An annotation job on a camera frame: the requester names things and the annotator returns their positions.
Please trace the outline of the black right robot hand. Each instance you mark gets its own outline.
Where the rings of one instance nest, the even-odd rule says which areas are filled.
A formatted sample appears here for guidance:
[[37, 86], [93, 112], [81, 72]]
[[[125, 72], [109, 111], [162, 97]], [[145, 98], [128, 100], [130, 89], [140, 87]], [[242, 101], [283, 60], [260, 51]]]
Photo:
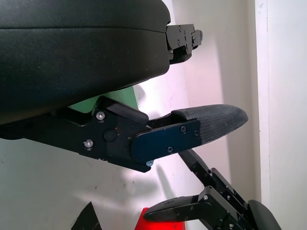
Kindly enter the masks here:
[[245, 201], [216, 168], [209, 169], [201, 157], [189, 149], [179, 156], [204, 185], [198, 195], [163, 201], [146, 210], [151, 222], [199, 220], [209, 230], [280, 230], [271, 211], [256, 200]]

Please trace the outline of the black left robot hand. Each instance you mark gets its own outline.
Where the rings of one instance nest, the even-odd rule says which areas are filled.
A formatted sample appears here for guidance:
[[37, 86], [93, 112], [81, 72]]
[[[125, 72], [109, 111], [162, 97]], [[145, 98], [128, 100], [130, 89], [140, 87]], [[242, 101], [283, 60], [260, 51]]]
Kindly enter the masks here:
[[160, 0], [3, 0], [0, 136], [29, 139], [139, 172], [248, 121], [226, 104], [158, 119], [105, 97], [187, 61], [192, 24], [171, 25]]

